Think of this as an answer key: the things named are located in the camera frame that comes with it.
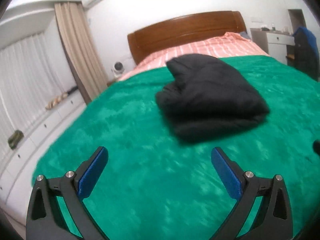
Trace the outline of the black puffer jacket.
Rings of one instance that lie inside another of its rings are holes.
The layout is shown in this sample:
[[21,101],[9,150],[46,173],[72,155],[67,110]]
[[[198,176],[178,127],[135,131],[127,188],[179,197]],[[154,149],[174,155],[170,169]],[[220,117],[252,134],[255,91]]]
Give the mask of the black puffer jacket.
[[220,59],[185,54],[166,67],[174,80],[156,93],[156,103],[172,133],[184,142],[252,129],[270,113],[260,93]]

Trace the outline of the white low window cabinet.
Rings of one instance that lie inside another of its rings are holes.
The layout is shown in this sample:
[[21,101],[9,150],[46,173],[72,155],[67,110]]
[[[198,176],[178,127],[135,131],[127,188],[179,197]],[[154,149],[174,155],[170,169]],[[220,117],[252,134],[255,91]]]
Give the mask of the white low window cabinet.
[[79,91],[46,112],[29,134],[13,150],[7,160],[1,161],[1,202],[6,202],[12,187],[31,157],[45,145],[51,135],[62,134],[83,112],[86,104]]

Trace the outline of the dark green small object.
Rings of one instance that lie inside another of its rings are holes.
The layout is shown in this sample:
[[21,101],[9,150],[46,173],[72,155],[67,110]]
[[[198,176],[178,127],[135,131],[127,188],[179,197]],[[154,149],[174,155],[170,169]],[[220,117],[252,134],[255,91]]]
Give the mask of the dark green small object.
[[19,142],[24,138],[24,134],[19,129],[16,130],[9,138],[8,138],[8,145],[11,150],[14,150]]

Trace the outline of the green bed blanket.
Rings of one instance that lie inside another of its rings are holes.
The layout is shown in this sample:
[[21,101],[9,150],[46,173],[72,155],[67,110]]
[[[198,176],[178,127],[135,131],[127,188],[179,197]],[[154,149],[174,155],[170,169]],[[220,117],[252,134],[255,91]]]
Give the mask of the green bed blanket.
[[319,206],[319,83],[268,56],[229,57],[270,107],[249,131],[194,144],[169,130],[155,95],[173,80],[161,67],[109,87],[48,148],[34,175],[76,169],[99,147],[108,163],[85,206],[110,239],[209,239],[235,204],[210,161],[220,147],[244,170],[280,174],[293,231]]

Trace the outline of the white sheer curtain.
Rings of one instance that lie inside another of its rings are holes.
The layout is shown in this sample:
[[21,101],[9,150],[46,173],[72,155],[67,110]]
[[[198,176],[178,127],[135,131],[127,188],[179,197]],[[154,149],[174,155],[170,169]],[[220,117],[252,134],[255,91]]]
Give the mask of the white sheer curtain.
[[1,49],[1,159],[10,155],[8,139],[27,134],[45,115],[56,96],[75,86],[59,43],[49,45],[43,33]]

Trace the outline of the beige curtain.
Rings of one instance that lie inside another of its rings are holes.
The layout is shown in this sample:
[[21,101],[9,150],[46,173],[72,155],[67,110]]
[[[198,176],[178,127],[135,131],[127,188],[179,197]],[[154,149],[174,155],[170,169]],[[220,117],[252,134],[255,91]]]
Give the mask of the beige curtain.
[[86,104],[106,88],[108,75],[95,48],[82,4],[54,4],[62,46],[76,85]]

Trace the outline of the pink striped bed sheet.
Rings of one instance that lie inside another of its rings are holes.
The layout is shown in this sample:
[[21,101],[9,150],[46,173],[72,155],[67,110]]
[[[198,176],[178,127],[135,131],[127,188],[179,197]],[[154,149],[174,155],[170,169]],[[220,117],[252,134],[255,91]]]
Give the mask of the pink striped bed sheet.
[[163,49],[147,56],[137,67],[119,78],[124,81],[134,75],[148,70],[164,67],[173,57],[185,54],[202,54],[216,58],[263,55],[264,52],[252,40],[242,37],[239,33],[226,32],[223,36],[212,37],[203,41]]

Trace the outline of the hanging black and blue coat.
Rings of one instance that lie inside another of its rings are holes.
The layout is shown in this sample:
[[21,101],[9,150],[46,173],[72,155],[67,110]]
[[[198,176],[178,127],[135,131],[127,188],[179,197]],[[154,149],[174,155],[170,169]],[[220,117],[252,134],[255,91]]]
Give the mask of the hanging black and blue coat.
[[293,34],[295,40],[294,67],[319,80],[319,51],[315,35],[306,27],[298,27]]

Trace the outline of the white dresser cabinet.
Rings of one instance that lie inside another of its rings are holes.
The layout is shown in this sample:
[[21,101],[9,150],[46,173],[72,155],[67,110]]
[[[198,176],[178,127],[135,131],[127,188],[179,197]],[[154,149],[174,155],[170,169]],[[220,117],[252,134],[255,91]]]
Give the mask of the white dresser cabinet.
[[294,55],[295,39],[294,37],[282,33],[263,31],[258,28],[251,28],[251,37],[264,52],[268,55],[288,65],[288,55]]

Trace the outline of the brown wooden headboard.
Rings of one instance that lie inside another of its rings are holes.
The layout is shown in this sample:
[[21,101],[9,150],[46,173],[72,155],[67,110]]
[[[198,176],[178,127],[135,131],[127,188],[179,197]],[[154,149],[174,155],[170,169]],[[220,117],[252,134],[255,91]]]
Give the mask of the brown wooden headboard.
[[163,49],[246,30],[239,11],[211,11],[152,24],[130,33],[127,41],[135,64],[140,64],[150,54]]

